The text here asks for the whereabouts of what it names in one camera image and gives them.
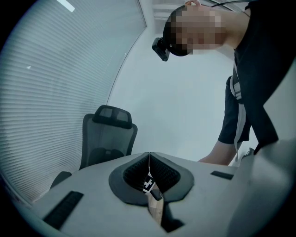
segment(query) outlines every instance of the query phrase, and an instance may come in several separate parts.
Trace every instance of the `person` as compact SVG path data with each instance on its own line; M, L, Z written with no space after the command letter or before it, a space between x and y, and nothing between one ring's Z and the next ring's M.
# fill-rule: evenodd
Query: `person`
M241 143L249 140L251 126L259 142L255 154L278 140L263 105L292 64L296 44L292 35L294 8L276 6L274 0L258 0L243 12L232 12L191 0L173 11L166 22L163 42L174 55L223 45L234 49L222 130L212 151L200 162L229 165Z

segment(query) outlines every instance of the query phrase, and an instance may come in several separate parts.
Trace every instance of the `strap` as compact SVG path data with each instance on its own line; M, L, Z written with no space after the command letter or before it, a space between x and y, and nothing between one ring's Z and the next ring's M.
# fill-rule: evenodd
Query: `strap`
M239 76L237 74L237 68L236 68L235 63L234 63L234 69L235 69L237 78L239 78ZM240 83L238 82L235 85L233 85L233 76L230 78L230 90L231 90L232 95L237 100L241 99ZM238 161L239 151L238 151L237 144L238 144L238 141L239 141L241 134L242 134L244 127L245 127L246 117L247 117L247 112L246 112L245 106L243 104L239 103L239 114L238 114L238 119L237 119L236 134L235 134L235 138L234 138L234 146L235 146L235 150L236 150L235 161Z

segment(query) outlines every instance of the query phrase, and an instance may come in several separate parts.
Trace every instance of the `office chair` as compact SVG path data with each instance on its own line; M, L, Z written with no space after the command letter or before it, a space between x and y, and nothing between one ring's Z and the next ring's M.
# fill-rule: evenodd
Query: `office chair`
M138 128L125 110L100 106L83 119L80 169L131 155Z

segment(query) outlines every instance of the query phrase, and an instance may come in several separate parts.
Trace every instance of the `white wall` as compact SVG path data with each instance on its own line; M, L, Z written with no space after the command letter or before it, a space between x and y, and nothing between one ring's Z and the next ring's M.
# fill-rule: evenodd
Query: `white wall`
M148 28L129 53L108 104L129 111L138 126L133 153L155 151L197 161L208 155L220 134L233 61L211 51L170 55L163 62L151 49L156 36L149 7L143 7ZM253 131L250 139L242 153L256 147Z

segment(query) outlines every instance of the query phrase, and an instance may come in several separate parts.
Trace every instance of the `window blinds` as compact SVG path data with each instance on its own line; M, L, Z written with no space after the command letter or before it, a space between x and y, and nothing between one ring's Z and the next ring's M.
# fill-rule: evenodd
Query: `window blinds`
M79 169L83 117L107 103L146 27L137 0L60 2L37 1L0 55L0 167L29 202Z

